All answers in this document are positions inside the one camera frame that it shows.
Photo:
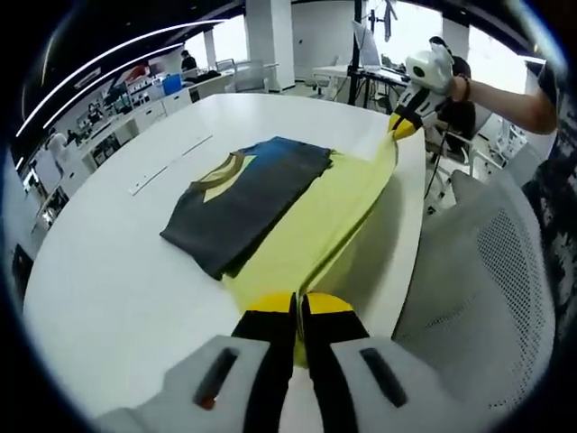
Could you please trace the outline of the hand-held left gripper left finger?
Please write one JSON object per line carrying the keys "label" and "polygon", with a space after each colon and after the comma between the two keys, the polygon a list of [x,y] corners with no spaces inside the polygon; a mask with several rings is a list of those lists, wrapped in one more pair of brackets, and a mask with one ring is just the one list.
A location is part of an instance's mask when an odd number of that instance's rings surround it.
{"label": "hand-held left gripper left finger", "polygon": [[215,336],[171,367],[160,391],[96,420],[100,432],[276,432],[293,372],[297,300],[252,304],[229,336]]}

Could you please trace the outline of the person's right hand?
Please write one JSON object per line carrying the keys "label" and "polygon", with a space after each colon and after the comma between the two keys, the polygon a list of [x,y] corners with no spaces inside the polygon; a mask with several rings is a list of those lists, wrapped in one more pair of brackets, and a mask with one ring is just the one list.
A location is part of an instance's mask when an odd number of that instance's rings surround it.
{"label": "person's right hand", "polygon": [[454,102],[462,102],[468,99],[468,80],[463,76],[453,76],[449,86],[448,96]]}

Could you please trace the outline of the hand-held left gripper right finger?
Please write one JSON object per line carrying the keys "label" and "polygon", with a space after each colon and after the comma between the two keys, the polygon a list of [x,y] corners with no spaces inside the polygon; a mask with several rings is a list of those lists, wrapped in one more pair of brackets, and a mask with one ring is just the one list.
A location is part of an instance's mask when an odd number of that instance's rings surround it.
{"label": "hand-held left gripper right finger", "polygon": [[304,295],[300,329],[326,432],[468,428],[468,411],[436,372],[389,338],[370,336],[342,299],[326,293]]}

